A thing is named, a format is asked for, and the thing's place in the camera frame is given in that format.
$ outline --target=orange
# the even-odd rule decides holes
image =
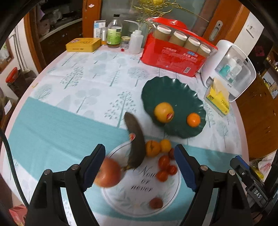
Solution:
[[[200,124],[201,118],[197,113],[191,113],[187,116],[186,122],[189,126],[195,128]]]
[[[160,143],[157,141],[148,141],[146,143],[146,152],[148,157],[155,157],[161,151]]]
[[[162,123],[170,122],[174,117],[174,110],[169,103],[163,102],[155,107],[154,115]]]
[[[161,152],[163,153],[168,153],[172,148],[171,143],[168,139],[163,139],[162,141],[160,141],[160,145],[161,145]]]

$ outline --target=apple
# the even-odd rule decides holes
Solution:
[[[105,157],[100,170],[96,175],[94,184],[103,188],[110,188],[121,181],[121,167],[113,159]]]

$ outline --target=white appliance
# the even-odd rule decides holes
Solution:
[[[201,78],[205,87],[218,78],[230,93],[229,102],[235,101],[256,78],[256,71],[245,53],[235,44],[220,40],[218,51],[207,58],[201,68]]]

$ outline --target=dark green fruit plate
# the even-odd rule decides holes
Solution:
[[[164,76],[147,81],[143,87],[141,98],[144,109],[152,121],[156,125],[164,127],[164,131],[170,136],[184,139],[194,137],[202,132],[206,124],[203,102],[198,98],[196,92],[176,78],[171,79]],[[172,121],[165,124],[157,121],[153,113],[155,107],[162,102],[171,104],[175,113]],[[200,125],[195,128],[190,127],[186,122],[187,116],[193,112],[201,117]]]

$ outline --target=tablecloth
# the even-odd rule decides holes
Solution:
[[[155,76],[178,79],[196,91],[207,113],[206,125],[199,135],[188,139],[168,136],[152,123],[143,109],[141,91],[146,81]],[[181,143],[200,164],[226,172],[230,159],[242,153],[234,110],[231,107],[230,114],[222,118],[204,102],[205,92],[198,74],[190,78],[152,67],[142,63],[140,55],[102,48],[94,53],[67,53],[33,86],[9,136],[16,171],[27,200],[30,201],[44,169],[66,170],[89,155],[98,143],[104,144],[109,155],[117,150],[126,154],[128,132],[123,121],[126,111],[138,118],[145,139],[167,138],[172,145]],[[16,192],[6,158],[2,175]],[[146,203],[139,206],[133,201],[127,203],[125,196],[124,205],[118,198],[111,201],[109,197],[113,192],[125,194],[123,187],[116,186],[115,190],[106,192],[93,185],[85,195],[100,225],[178,225],[194,193],[186,187],[180,173],[169,180],[169,187],[173,186],[176,192],[168,195],[171,201],[161,212],[144,209]],[[75,225],[65,190],[62,195],[69,223]]]

